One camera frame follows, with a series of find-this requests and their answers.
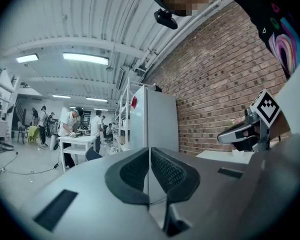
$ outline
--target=yellow chair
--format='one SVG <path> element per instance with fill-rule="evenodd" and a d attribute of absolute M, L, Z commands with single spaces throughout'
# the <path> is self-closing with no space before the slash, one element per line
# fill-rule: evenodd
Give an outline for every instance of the yellow chair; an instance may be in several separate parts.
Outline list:
<path fill-rule="evenodd" d="M 40 134 L 40 129 L 37 126 L 30 126 L 28 132 L 28 142 L 36 143 L 39 134 Z"/>

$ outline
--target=wall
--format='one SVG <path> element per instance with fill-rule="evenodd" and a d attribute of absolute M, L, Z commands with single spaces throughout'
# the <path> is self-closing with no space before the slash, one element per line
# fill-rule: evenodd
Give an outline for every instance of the wall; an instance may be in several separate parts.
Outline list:
<path fill-rule="evenodd" d="M 52 112 L 54 113 L 53 118 L 59 119 L 62 113 L 62 109 L 64 109 L 65 112 L 68 112 L 72 110 L 68 106 L 64 107 L 64 103 L 60 100 L 52 100 L 52 99 L 47 99 L 47 98 L 35 98 L 35 99 L 41 99 L 40 100 L 34 100 L 33 97 L 27 96 L 18 96 L 18 100 L 21 104 L 22 109 L 26 109 L 26 114 L 25 114 L 25 124 L 28 125 L 30 122 L 32 122 L 32 108 L 35 108 L 39 115 L 41 112 L 41 108 L 43 105 L 46 106 L 46 113 L 47 115 L 50 115 Z M 95 110 L 90 110 L 91 111 L 91 118 L 94 118 L 96 116 L 96 111 Z M 109 125 L 110 123 L 113 123 L 113 119 L 115 117 L 114 113 L 108 113 L 102 111 L 102 116 L 105 116 L 105 119 L 103 123 L 105 125 Z"/>
<path fill-rule="evenodd" d="M 91 118 L 90 118 L 90 121 L 96 116 L 96 111 L 93 110 L 91 112 Z M 113 122 L 115 121 L 115 113 L 108 113 L 108 112 L 105 112 L 105 111 L 102 111 L 102 114 L 101 114 L 101 117 L 102 116 L 105 116 L 105 119 L 103 120 L 103 123 L 105 125 L 109 125 L 109 124 L 113 124 Z"/>
<path fill-rule="evenodd" d="M 231 145 L 217 142 L 218 133 L 244 116 L 258 92 L 276 94 L 285 81 L 248 15 L 232 2 L 181 42 L 144 82 L 175 96 L 179 150 L 197 155 L 230 151 Z"/>
<path fill-rule="evenodd" d="M 63 107 L 63 102 L 60 100 L 51 100 L 47 98 L 33 98 L 31 96 L 18 96 L 18 100 L 22 109 L 26 109 L 25 120 L 24 123 L 29 125 L 32 122 L 32 108 L 35 108 L 40 115 L 42 106 L 46 106 L 46 114 L 50 115 L 52 112 L 54 113 L 53 118 L 59 119 L 61 116 L 61 111 Z"/>

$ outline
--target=metal shelving unit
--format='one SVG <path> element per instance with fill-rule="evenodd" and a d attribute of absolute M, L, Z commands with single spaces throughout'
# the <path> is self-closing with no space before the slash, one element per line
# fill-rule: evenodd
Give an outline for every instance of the metal shelving unit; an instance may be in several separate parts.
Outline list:
<path fill-rule="evenodd" d="M 153 85 L 132 81 L 132 80 L 130 80 L 130 77 L 128 77 L 127 85 L 118 101 L 118 106 L 115 111 L 115 120 L 117 120 L 119 118 L 118 138 L 117 138 L 119 152 L 127 151 L 130 149 L 129 138 L 128 138 L 129 137 L 128 133 L 129 133 L 130 104 L 131 104 L 131 100 L 134 97 L 135 93 L 142 86 L 152 87 Z M 125 127 L 122 127 L 124 119 L 126 120 L 126 124 L 125 124 Z M 124 133 L 125 133 L 125 144 L 120 144 L 120 142 L 119 142 L 120 136 L 121 136 L 121 131 L 124 131 Z"/>

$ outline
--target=floor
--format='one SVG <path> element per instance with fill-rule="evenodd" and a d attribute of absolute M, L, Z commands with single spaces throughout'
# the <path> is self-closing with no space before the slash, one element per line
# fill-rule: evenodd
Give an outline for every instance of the floor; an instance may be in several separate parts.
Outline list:
<path fill-rule="evenodd" d="M 33 194 L 44 188 L 50 182 L 57 179 L 63 174 L 61 165 L 60 149 L 50 151 L 49 149 L 40 149 L 38 144 L 29 144 L 25 139 L 25 144 L 20 140 L 17 143 L 16 139 L 12 139 L 14 151 L 6 151 L 0 153 L 0 168 L 17 158 L 6 166 L 6 171 L 0 173 L 0 194 L 3 199 L 6 199 L 16 209 L 19 209 Z M 46 139 L 46 143 L 50 146 L 50 139 Z M 106 156 L 108 148 L 101 145 L 100 154 Z M 84 163 L 85 157 L 78 156 L 78 163 Z M 55 164 L 59 166 L 51 171 L 39 174 L 19 175 L 15 173 L 30 173 L 31 171 L 42 172 L 52 169 Z"/>

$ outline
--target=fluorescent light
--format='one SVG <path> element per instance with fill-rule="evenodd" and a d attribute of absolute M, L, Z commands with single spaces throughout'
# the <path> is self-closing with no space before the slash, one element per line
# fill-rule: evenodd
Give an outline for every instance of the fluorescent light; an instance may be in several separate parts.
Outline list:
<path fill-rule="evenodd" d="M 95 101 L 95 102 L 108 102 L 107 99 L 102 98 L 86 98 L 88 101 Z"/>
<path fill-rule="evenodd" d="M 108 111 L 108 109 L 95 108 L 94 110 Z"/>
<path fill-rule="evenodd" d="M 81 53 L 72 53 L 72 52 L 64 52 L 62 55 L 65 60 L 92 62 L 92 63 L 102 64 L 102 65 L 109 65 L 109 59 L 106 57 L 81 54 Z"/>
<path fill-rule="evenodd" d="M 55 98 L 64 98 L 64 99 L 71 99 L 69 96 L 63 96 L 63 95 L 52 95 Z"/>
<path fill-rule="evenodd" d="M 22 56 L 22 57 L 16 58 L 16 61 L 18 63 L 25 63 L 25 62 L 37 61 L 38 59 L 39 59 L 38 55 L 32 54 L 32 55 L 27 55 L 27 56 Z"/>

